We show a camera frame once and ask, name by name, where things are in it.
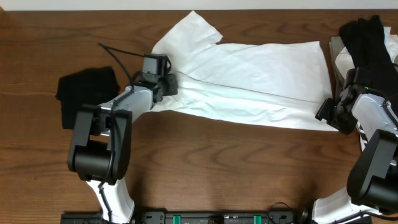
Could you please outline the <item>white printed t-shirt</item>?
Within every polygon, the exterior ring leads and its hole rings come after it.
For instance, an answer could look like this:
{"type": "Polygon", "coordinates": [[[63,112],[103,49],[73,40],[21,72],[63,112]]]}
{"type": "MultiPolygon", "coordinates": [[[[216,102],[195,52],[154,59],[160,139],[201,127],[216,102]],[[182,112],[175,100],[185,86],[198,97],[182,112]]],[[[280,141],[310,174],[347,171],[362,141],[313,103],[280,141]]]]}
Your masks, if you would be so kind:
{"type": "Polygon", "coordinates": [[[153,48],[165,54],[178,93],[155,111],[278,128],[327,131],[315,114],[332,95],[320,43],[224,44],[222,35],[191,12],[153,48]]]}

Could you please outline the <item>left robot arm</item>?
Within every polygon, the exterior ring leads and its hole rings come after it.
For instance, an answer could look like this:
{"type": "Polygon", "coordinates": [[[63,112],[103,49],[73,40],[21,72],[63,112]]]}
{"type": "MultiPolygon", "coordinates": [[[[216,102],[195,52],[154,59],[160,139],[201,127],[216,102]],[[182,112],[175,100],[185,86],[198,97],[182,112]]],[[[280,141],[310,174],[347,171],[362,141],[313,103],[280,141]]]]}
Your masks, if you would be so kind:
{"type": "Polygon", "coordinates": [[[176,75],[143,73],[114,99],[78,110],[68,168],[94,191],[99,213],[63,214],[61,223],[131,223],[135,203],[124,176],[131,156],[132,124],[166,96],[177,95],[176,75]]]}

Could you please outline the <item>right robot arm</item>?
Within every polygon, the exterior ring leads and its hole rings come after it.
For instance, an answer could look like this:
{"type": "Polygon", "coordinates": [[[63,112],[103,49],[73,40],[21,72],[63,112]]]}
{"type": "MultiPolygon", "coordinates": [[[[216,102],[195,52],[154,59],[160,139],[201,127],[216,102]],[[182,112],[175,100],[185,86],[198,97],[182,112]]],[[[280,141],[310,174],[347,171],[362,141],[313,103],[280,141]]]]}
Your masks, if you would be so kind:
{"type": "Polygon", "coordinates": [[[349,70],[338,99],[326,99],[315,116],[344,134],[360,126],[366,142],[346,187],[314,201],[303,223],[397,220],[397,116],[389,98],[371,88],[372,76],[364,68],[349,70]]]}

